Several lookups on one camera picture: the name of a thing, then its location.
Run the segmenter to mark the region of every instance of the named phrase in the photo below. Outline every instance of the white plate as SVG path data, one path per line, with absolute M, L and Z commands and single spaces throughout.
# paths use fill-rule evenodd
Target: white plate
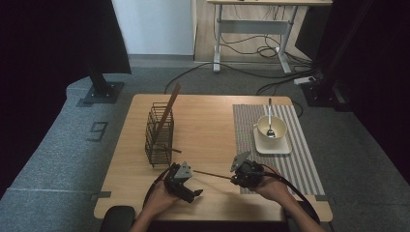
M 281 140 L 276 143 L 268 143 L 263 141 L 260 137 L 262 135 L 258 132 L 257 126 L 253 126 L 253 137 L 255 139 L 256 151 L 260 154 L 276 154 L 287 155 L 292 152 L 292 145 L 289 140 L 289 135 L 286 134 Z

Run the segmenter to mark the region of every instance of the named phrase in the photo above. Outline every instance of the desk leg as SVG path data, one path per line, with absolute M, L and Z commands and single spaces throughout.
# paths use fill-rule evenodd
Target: desk leg
M 287 57 L 284 54 L 284 51 L 286 49 L 287 41 L 289 40 L 290 32 L 292 31 L 292 26 L 295 21 L 295 16 L 296 16 L 297 11 L 298 11 L 298 6 L 294 6 L 292 16 L 287 22 L 286 32 L 284 34 L 283 41 L 280 44 L 280 47 L 276 48 L 277 53 L 278 53 L 278 58 L 280 60 L 280 64 L 282 65 L 283 71 L 285 73 L 292 73 L 292 71 L 290 70 L 289 64 L 287 63 Z
M 217 44 L 214 51 L 214 73 L 220 72 L 220 24 L 222 23 L 222 4 L 218 5 Z

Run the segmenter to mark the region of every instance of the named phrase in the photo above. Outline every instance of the desk frame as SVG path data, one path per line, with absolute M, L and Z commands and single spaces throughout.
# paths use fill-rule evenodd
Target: desk frame
M 214 48 L 214 72 L 220 72 L 220 37 L 222 33 L 240 33 L 240 34 L 275 34 L 283 35 L 283 40 L 280 47 L 276 47 L 280 64 L 284 73 L 292 73 L 290 70 L 287 56 L 284 53 L 287 42 L 292 31 L 295 16 L 298 11 L 298 6 L 328 6 L 332 4 L 329 0 L 306 0 L 306 1 L 278 1 L 278 0 L 208 0 L 208 3 L 218 5 L 217 18 L 217 43 Z M 278 5 L 278 6 L 293 6 L 292 15 L 288 21 L 257 21 L 257 20 L 227 20 L 222 19 L 223 5 Z

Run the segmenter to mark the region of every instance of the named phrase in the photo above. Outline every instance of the spoon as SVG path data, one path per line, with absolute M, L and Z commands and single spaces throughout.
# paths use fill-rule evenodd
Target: spoon
M 269 99 L 269 106 L 268 106 L 268 115 L 269 115 L 269 129 L 266 132 L 266 135 L 268 137 L 275 137 L 275 133 L 272 130 L 272 99 Z

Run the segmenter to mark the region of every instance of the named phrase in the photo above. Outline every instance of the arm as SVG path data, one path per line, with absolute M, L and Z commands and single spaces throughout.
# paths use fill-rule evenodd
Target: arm
M 271 170 L 267 170 L 267 168 L 264 169 L 265 172 L 271 172 Z M 250 190 L 259 193 L 268 200 L 278 202 L 279 205 L 295 220 L 300 231 L 324 231 L 324 229 L 310 218 L 305 210 L 299 205 L 296 199 L 288 191 L 287 186 L 278 179 L 264 177 L 258 187 Z
M 132 225 L 131 232 L 145 232 L 151 221 L 160 213 L 169 209 L 179 198 L 170 195 L 163 181 L 159 181 L 151 193 L 147 203 Z

